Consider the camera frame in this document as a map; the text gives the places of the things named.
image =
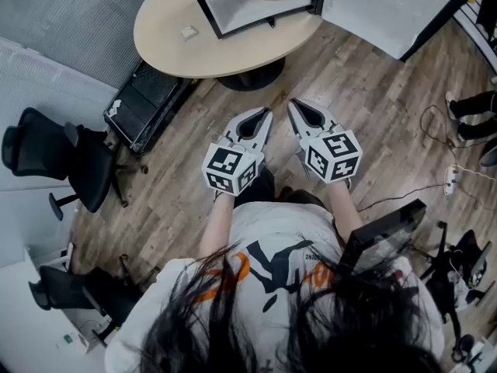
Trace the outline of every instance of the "white t-shirt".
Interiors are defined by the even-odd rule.
[[[230,245],[237,244],[230,258],[234,269],[242,268],[236,310],[253,339],[257,358],[278,371],[276,349],[285,349],[289,326],[290,298],[305,279],[313,289],[326,286],[331,273],[310,250],[314,247],[330,260],[339,261],[341,249],[332,228],[332,215],[314,204],[255,202],[237,207],[233,213]],[[169,261],[106,351],[107,373],[137,371],[140,349],[152,323],[166,306],[172,287],[186,269],[182,281],[196,271],[194,259]],[[406,258],[394,264],[408,286],[419,287],[419,300],[426,313],[427,333],[420,346],[440,359],[443,324],[425,285],[412,273]]]

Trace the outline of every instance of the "chair armrest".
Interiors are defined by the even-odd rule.
[[[67,122],[64,126],[64,134],[72,146],[77,148],[79,143],[79,129],[73,123]]]

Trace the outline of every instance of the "white door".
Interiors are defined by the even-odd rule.
[[[325,0],[322,18],[399,59],[449,0]]]

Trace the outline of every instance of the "dark long hair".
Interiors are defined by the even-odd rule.
[[[231,249],[201,260],[191,279],[178,278],[144,339],[141,373],[259,370],[235,308],[241,270],[235,272],[229,262]],[[332,261],[314,253],[335,271]],[[401,286],[389,263],[359,275],[335,276],[324,290],[304,291],[303,283],[291,302],[288,341],[278,353],[280,369],[441,372],[433,355],[418,345],[426,328],[424,311],[415,302],[417,288]],[[202,311],[208,319],[200,319],[205,307],[198,300],[213,288],[221,291],[208,312]]]

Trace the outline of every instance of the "black monitor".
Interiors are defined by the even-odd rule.
[[[399,255],[409,244],[412,233],[425,216],[420,199],[378,218],[350,234],[338,266],[338,273],[360,274],[386,259]]]

